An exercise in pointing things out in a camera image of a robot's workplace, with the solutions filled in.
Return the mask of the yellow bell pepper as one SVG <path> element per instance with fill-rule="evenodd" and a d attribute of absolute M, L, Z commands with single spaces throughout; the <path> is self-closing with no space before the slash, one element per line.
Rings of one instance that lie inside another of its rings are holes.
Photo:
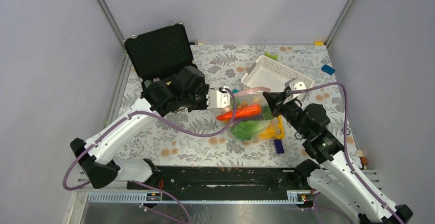
<path fill-rule="evenodd" d="M 267 140 L 276 137 L 276 128 L 273 125 L 268 126 L 262 132 L 257 135 L 260 140 Z"/>

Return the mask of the green cucumber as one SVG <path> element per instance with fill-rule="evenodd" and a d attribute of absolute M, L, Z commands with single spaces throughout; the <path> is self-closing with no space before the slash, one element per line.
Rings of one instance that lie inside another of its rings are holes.
<path fill-rule="evenodd" d="M 261 108 L 262 108 L 261 115 L 264 120 L 272 120 L 274 118 L 269 106 L 262 106 Z"/>

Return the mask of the orange carrot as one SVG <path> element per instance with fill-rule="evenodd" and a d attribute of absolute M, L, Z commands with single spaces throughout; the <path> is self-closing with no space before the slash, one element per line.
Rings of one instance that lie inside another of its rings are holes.
<path fill-rule="evenodd" d="M 262 112 L 262 107 L 259 104 L 245 106 L 236 110 L 234 118 L 239 119 L 239 118 L 253 117 L 253 116 L 260 115 L 261 112 Z M 216 120 L 219 121 L 229 120 L 232 118 L 233 114 L 234 114 L 233 111 L 221 114 L 216 117 Z"/>

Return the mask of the clear zip top bag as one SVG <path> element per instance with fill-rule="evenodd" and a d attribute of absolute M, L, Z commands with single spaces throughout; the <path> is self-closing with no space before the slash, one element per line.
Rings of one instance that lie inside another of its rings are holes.
<path fill-rule="evenodd" d="M 282 118 L 274 117 L 263 96 L 267 87 L 254 87 L 242 91 L 234 89 L 229 106 L 215 111 L 215 119 L 229 124 L 228 132 L 242 142 L 285 138 Z"/>

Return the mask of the green lettuce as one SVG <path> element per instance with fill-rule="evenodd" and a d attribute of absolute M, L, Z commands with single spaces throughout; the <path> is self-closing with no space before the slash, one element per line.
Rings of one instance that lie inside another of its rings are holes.
<path fill-rule="evenodd" d="M 268 120 L 242 121 L 231 128 L 231 134 L 239 140 L 251 140 L 265 130 L 270 124 Z"/>

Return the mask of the white plastic basket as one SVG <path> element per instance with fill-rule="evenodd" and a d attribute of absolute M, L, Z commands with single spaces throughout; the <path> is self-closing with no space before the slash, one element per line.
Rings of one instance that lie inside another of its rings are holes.
<path fill-rule="evenodd" d="M 292 90 L 312 88 L 314 80 L 276 60 L 261 55 L 241 78 L 241 83 L 248 87 L 265 87 L 271 92 L 282 92 L 288 81 L 296 83 Z"/>

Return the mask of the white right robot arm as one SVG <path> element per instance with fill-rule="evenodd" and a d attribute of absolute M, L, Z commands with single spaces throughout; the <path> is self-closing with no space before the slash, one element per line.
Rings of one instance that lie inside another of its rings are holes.
<path fill-rule="evenodd" d="M 301 108 L 285 92 L 263 96 L 272 115 L 285 120 L 305 139 L 310 159 L 295 168 L 297 187 L 309 187 L 326 196 L 355 223 L 408 223 L 413 216 L 407 205 L 397 205 L 377 188 L 353 161 L 343 144 L 327 129 L 330 119 L 322 105 Z"/>

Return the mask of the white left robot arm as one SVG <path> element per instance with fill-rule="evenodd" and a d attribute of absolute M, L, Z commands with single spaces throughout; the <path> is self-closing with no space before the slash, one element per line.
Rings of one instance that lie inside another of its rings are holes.
<path fill-rule="evenodd" d="M 66 190 L 87 185 L 101 189 L 115 180 L 139 181 L 148 189 L 156 187 L 159 175 L 150 160 L 122 159 L 116 153 L 139 131 L 157 120 L 183 133 L 198 136 L 177 127 L 165 116 L 184 110 L 215 109 L 220 107 L 219 98 L 228 101 L 229 97 L 226 88 L 210 87 L 204 74 L 194 66 L 185 66 L 178 74 L 155 80 L 143 88 L 133 105 L 108 127 L 86 140 L 75 138 L 69 144 L 75 160 L 63 179 Z"/>

